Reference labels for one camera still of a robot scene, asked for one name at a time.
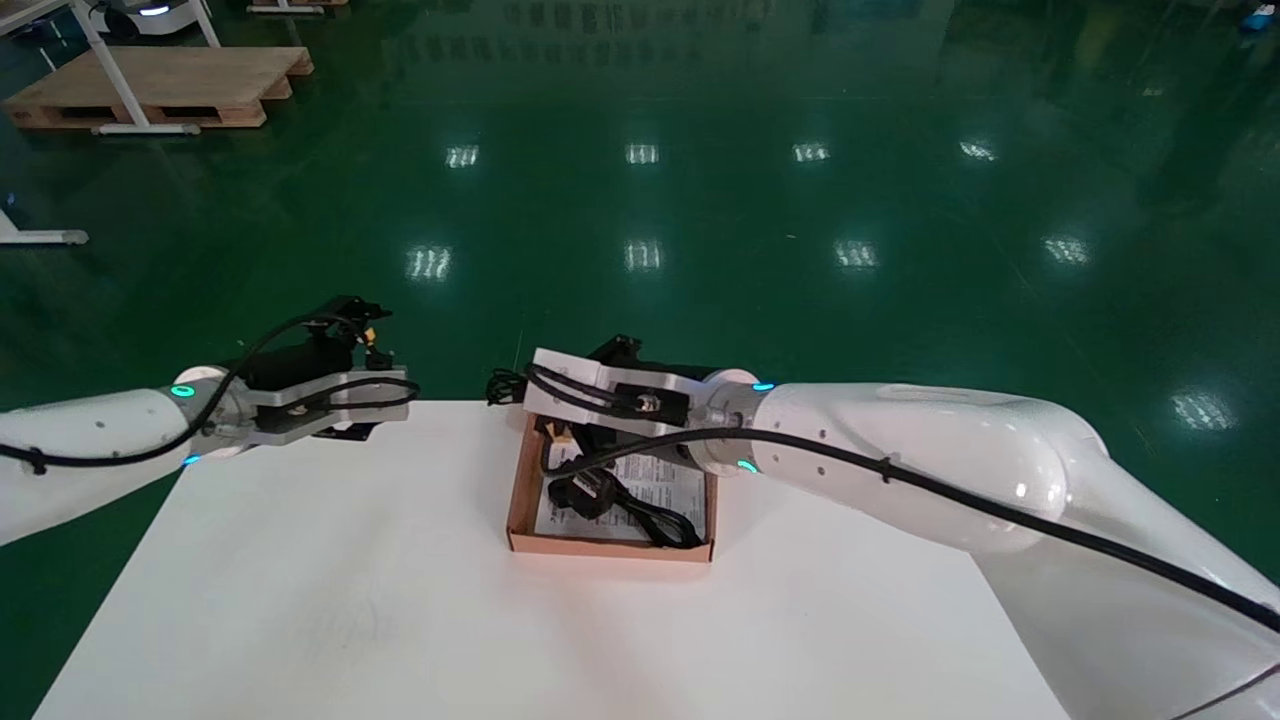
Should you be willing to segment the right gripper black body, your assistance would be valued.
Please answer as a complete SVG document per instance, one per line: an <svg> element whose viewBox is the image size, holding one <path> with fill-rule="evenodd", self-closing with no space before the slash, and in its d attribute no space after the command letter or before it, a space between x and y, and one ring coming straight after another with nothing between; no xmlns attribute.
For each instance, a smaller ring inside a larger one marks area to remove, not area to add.
<svg viewBox="0 0 1280 720"><path fill-rule="evenodd" d="M636 368L640 363L643 342L639 338L616 334L588 355L588 359L603 366Z"/></svg>

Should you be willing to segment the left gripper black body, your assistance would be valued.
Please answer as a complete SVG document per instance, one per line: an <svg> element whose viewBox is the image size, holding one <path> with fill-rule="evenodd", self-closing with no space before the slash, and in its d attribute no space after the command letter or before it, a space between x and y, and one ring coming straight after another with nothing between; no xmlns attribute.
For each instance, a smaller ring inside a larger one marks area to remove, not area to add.
<svg viewBox="0 0 1280 720"><path fill-rule="evenodd" d="M244 384L251 389L279 391L316 380L353 366L356 342L308 338L302 343L255 354L244 363Z"/></svg>

